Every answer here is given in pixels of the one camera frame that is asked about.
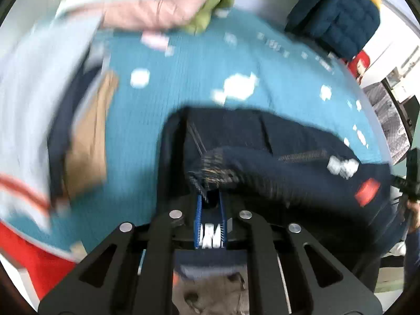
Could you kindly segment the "person's right hand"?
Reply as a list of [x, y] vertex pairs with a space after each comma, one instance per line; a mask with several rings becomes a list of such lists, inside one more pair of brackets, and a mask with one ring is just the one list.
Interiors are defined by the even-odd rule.
[[414, 233], [420, 226], [419, 202], [408, 201], [407, 208], [411, 211], [411, 222], [409, 226], [409, 233]]

